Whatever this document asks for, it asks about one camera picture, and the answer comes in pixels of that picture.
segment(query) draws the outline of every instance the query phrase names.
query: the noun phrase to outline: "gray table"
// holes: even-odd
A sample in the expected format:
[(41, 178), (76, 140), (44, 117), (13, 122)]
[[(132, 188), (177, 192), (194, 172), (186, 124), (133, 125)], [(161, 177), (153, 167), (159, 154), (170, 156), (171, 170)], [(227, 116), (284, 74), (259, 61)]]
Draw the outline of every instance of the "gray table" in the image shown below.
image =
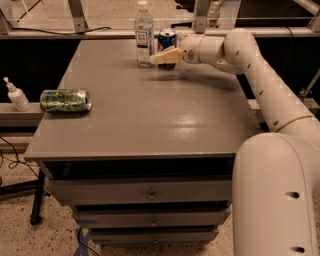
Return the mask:
[(228, 215), (232, 160), (257, 133), (235, 76), (205, 64), (140, 68), (133, 40), (82, 41), (59, 88), (88, 89), (92, 109), (45, 114), (25, 158), (95, 241), (214, 238)]

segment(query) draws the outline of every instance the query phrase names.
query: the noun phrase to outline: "bottle cap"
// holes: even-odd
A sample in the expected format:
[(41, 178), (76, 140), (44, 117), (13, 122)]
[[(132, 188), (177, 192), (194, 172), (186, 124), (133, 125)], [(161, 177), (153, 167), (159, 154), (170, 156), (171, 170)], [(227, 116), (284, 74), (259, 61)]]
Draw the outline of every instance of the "bottle cap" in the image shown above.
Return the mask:
[(148, 9), (148, 2), (147, 1), (139, 1), (138, 2), (138, 9), (140, 11), (145, 11)]
[(3, 81), (5, 81), (7, 83), (7, 88), (9, 89), (9, 91), (16, 89), (16, 87), (13, 85), (13, 83), (9, 82), (8, 77), (3, 78)]

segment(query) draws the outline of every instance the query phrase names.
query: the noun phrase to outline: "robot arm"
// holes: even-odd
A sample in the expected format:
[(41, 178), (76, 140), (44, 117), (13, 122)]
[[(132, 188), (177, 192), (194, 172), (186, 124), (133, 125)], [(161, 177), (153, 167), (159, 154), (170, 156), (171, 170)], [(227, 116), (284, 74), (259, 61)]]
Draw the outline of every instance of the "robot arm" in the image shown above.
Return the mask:
[(167, 55), (171, 63), (183, 59), (244, 73), (271, 131), (247, 140), (236, 156), (234, 254), (318, 256), (312, 193), (320, 185), (319, 121), (264, 60), (248, 31), (235, 29), (225, 38), (180, 34), (179, 40), (180, 49), (151, 61), (161, 64)]

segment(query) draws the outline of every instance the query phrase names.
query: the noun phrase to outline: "soap dispenser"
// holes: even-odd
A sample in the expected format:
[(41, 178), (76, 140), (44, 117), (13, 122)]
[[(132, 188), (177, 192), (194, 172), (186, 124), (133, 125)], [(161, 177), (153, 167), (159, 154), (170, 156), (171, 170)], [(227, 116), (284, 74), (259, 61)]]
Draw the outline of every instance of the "soap dispenser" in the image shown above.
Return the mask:
[(8, 97), (12, 101), (16, 109), (18, 111), (27, 111), (28, 109), (30, 109), (31, 103), (29, 102), (23, 91), (15, 87), (13, 83), (10, 83), (8, 77), (3, 78), (3, 80), (7, 83), (7, 88), (9, 90)]

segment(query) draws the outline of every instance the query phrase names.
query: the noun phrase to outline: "cable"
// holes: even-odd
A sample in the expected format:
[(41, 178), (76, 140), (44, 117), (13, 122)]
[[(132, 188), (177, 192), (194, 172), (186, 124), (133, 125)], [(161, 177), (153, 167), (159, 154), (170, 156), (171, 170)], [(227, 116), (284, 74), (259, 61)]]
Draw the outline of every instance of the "cable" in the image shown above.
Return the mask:
[(289, 50), (289, 53), (288, 53), (288, 57), (284, 63), (284, 67), (283, 67), (283, 75), (285, 74), (286, 70), (287, 70), (287, 65), (288, 65), (288, 62), (289, 62), (289, 59), (291, 57), (291, 53), (292, 53), (292, 49), (293, 49), (293, 33), (291, 31), (291, 29), (289, 27), (285, 27), (286, 29), (289, 30), (290, 34), (291, 34), (291, 45), (290, 45), (290, 50)]
[(12, 159), (9, 159), (9, 158), (7, 158), (7, 157), (4, 157), (2, 151), (0, 150), (0, 158), (1, 158), (0, 168), (1, 168), (2, 164), (3, 164), (3, 159), (6, 159), (6, 160), (10, 161), (10, 163), (9, 163), (9, 165), (8, 165), (9, 169), (12, 170), (12, 169), (16, 168), (17, 165), (22, 164), (22, 165), (27, 166), (27, 167), (33, 172), (33, 174), (34, 174), (36, 177), (38, 177), (38, 175), (37, 175), (37, 174), (35, 173), (35, 171), (32, 169), (32, 167), (35, 167), (35, 166), (29, 164), (29, 162), (21, 161), (20, 158), (19, 158), (18, 152), (17, 152), (16, 148), (14, 147), (14, 145), (11, 144), (9, 141), (5, 140), (5, 139), (2, 138), (2, 137), (0, 137), (0, 139), (1, 139), (2, 141), (4, 141), (5, 143), (7, 143), (9, 146), (12, 147), (12, 149), (13, 149), (13, 151), (14, 151), (14, 154), (15, 154), (15, 159), (16, 159), (16, 160), (12, 160)]
[(81, 245), (83, 245), (84, 247), (86, 247), (86, 248), (87, 248), (90, 252), (92, 252), (95, 256), (99, 256), (99, 254), (98, 254), (95, 250), (91, 249), (89, 246), (87, 246), (86, 244), (84, 244), (83, 242), (80, 241), (80, 234), (81, 234), (81, 232), (82, 232), (82, 228), (79, 229), (79, 232), (78, 232), (78, 235), (77, 235), (77, 239), (78, 239), (79, 244), (81, 244)]
[(37, 1), (36, 3), (34, 3), (24, 14), (22, 14), (20, 16), (20, 18), (18, 19), (17, 23), (22, 20), (24, 18), (24, 16), (27, 15), (28, 12), (32, 11), (33, 8), (35, 8), (40, 2), (42, 2), (42, 0)]
[(97, 30), (111, 29), (111, 27), (98, 27), (98, 28), (93, 28), (93, 29), (87, 29), (82, 32), (70, 32), (70, 33), (62, 33), (62, 32), (55, 32), (55, 31), (35, 29), (35, 28), (14, 28), (14, 27), (12, 27), (12, 29), (13, 30), (36, 31), (36, 32), (43, 32), (43, 33), (54, 34), (54, 35), (83, 35), (85, 33), (93, 32), (93, 31), (97, 31)]

